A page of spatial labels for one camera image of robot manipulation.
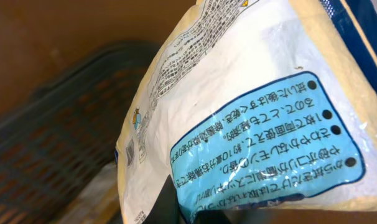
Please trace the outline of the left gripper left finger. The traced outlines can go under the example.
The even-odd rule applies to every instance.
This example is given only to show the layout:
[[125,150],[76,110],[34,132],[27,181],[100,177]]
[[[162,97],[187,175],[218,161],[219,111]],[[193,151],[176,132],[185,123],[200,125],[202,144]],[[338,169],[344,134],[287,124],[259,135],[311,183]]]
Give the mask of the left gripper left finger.
[[171,176],[166,178],[164,186],[143,224],[178,224],[180,208],[177,193]]

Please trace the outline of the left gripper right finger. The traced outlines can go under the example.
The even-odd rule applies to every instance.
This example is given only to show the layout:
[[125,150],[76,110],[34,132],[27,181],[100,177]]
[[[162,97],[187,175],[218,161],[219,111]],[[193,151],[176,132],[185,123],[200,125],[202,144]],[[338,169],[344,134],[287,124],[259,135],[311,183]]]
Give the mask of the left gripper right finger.
[[203,210],[197,214],[194,224],[231,224],[223,210]]

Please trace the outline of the cream wet wipes pack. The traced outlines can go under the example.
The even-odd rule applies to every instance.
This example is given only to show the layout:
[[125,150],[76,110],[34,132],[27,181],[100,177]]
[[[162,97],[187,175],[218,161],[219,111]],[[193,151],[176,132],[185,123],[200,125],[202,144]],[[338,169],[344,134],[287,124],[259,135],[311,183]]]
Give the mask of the cream wet wipes pack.
[[377,211],[370,0],[197,1],[142,79],[116,143],[124,223],[165,183],[212,211]]

